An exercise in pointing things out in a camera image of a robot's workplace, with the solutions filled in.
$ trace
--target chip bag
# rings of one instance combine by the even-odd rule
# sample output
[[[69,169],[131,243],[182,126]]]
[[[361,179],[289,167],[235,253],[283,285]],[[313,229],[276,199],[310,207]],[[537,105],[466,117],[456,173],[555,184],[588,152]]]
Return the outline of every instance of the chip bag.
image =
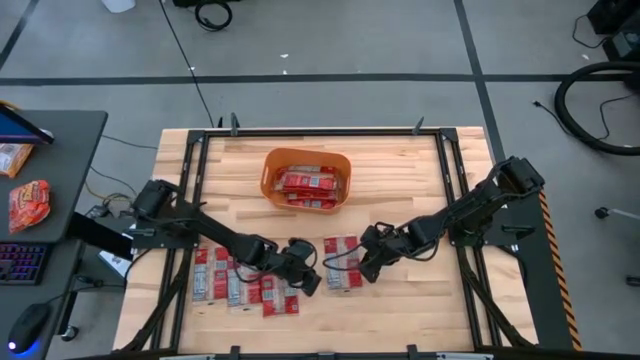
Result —
[[[47,217],[49,206],[49,183],[32,181],[9,193],[9,233],[14,234],[33,226]]]

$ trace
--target gray floor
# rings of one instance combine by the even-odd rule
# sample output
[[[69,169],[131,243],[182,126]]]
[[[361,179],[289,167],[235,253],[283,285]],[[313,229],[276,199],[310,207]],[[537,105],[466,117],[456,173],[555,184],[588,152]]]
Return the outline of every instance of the gray floor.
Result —
[[[0,48],[27,1],[0,0]],[[571,40],[574,19],[594,0],[465,0],[485,74],[562,74],[606,59],[601,49]],[[227,31],[201,30],[193,14],[167,4],[195,72],[206,75],[429,73],[471,74],[451,0],[244,0],[231,3]],[[588,22],[578,36],[596,43]],[[40,0],[0,78],[120,78],[187,76],[188,69],[156,1],[138,0],[108,13],[99,0]],[[578,326],[585,349],[640,354],[640,290],[624,284],[640,274],[640,223],[599,221],[599,206],[640,212],[637,158],[590,151],[567,137],[531,102],[551,105],[555,83],[487,84],[507,154],[527,156],[547,179]],[[485,125],[473,82],[314,82],[203,84],[214,119],[231,111],[248,126]],[[626,94],[621,84],[582,83],[568,105],[593,133],[602,131],[598,104]],[[163,128],[206,127],[193,85],[0,86],[0,98],[30,109],[99,109],[110,114],[106,134],[157,143]],[[637,144],[640,101],[607,107],[612,142]],[[140,188],[155,154],[103,140],[94,166]],[[95,174],[100,193],[127,191]],[[83,193],[79,210],[96,200]],[[51,359],[107,352],[121,296],[82,294],[71,343],[55,342]]]

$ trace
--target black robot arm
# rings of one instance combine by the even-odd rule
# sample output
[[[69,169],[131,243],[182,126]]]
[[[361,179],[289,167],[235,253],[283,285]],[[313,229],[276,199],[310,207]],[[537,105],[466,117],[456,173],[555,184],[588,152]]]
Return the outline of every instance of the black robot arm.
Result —
[[[149,181],[133,203],[133,211],[140,222],[151,222],[155,231],[172,237],[197,233],[229,250],[236,262],[261,273],[272,273],[307,296],[313,295],[320,280],[307,258],[317,252],[308,241],[292,238],[289,246],[278,252],[278,244],[260,235],[237,233],[180,198],[172,204],[178,188],[164,180]]]
[[[430,259],[417,256],[435,249],[447,230],[456,239],[456,246],[479,245],[498,209],[538,193],[542,185],[544,179],[527,159],[511,157],[500,162],[475,189],[433,215],[417,217],[399,227],[380,222],[369,226],[360,238],[367,250],[360,272],[374,283],[382,266],[402,257]]]

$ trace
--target keyboard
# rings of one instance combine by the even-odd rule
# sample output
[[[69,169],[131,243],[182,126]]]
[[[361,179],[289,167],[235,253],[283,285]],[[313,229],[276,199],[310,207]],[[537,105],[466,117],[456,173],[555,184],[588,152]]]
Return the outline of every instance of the keyboard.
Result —
[[[49,245],[0,243],[0,286],[38,285],[49,255]]]

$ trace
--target orange basket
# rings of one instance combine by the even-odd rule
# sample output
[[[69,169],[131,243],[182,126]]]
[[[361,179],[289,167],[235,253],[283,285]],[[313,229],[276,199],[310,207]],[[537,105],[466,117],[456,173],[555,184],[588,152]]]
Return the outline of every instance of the orange basket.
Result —
[[[285,195],[273,190],[273,183],[277,170],[292,165],[333,166],[338,171],[337,202],[331,209],[308,208],[287,204]],[[321,151],[309,151],[300,149],[276,148],[271,150],[264,161],[262,169],[262,181],[260,190],[262,195],[275,206],[297,211],[306,211],[317,214],[335,214],[349,197],[349,184],[351,180],[351,162],[344,155]]]

